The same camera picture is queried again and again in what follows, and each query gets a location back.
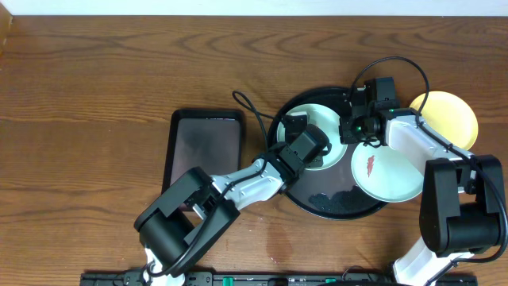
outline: wooden table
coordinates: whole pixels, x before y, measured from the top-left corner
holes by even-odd
[[[383,56],[419,63],[432,90],[475,111],[472,151],[508,172],[508,19],[473,17],[16,17],[0,59],[0,284],[77,285],[87,270],[145,263],[134,219],[160,193],[171,113],[274,114],[311,87],[348,86]],[[385,63],[405,106],[418,72]],[[243,165],[262,150],[247,114]],[[200,260],[222,272],[382,269],[420,236],[419,199],[335,222],[278,196],[242,215]],[[508,256],[461,265],[508,284]]]

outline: water stain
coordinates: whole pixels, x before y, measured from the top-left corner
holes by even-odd
[[[287,232],[279,223],[270,222],[267,228],[267,256],[275,264],[289,261],[293,255],[293,246]]]

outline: green connector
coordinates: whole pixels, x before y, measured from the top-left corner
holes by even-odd
[[[233,278],[232,277],[224,277],[222,278],[222,286],[233,286]]]

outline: black tray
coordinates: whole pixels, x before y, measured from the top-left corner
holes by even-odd
[[[349,102],[340,95],[345,87],[319,87],[305,91],[283,106],[275,116],[281,118],[292,108],[316,103],[334,110],[339,116],[351,114]],[[268,131],[268,142],[277,141],[278,120]],[[323,218],[350,220],[374,214],[387,203],[373,199],[356,185],[352,176],[351,157],[356,145],[349,145],[341,161],[321,171],[305,171],[302,178],[286,193],[287,197],[303,210]]]

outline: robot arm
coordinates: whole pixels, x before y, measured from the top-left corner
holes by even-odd
[[[286,191],[328,143],[319,128],[308,125],[290,145],[273,146],[238,172],[208,176],[196,167],[183,174],[134,223],[147,251],[152,285],[181,282],[181,275],[220,238],[239,210]],[[194,227],[179,209],[182,204],[195,210],[202,219],[199,225]]]
[[[500,245],[506,236],[504,214],[494,194],[497,190],[505,205],[501,164],[493,156],[474,158],[481,172],[495,178],[495,189],[488,190],[491,186],[464,161],[472,153],[457,147],[450,152],[452,144],[426,125],[425,119],[417,119],[416,110],[399,108],[392,78],[367,81],[365,86],[351,99],[352,116],[341,118],[341,142],[389,146],[424,176],[421,238],[394,263],[393,272],[398,283],[431,284],[455,261]],[[460,204],[458,194],[464,191],[476,196],[475,203]]]

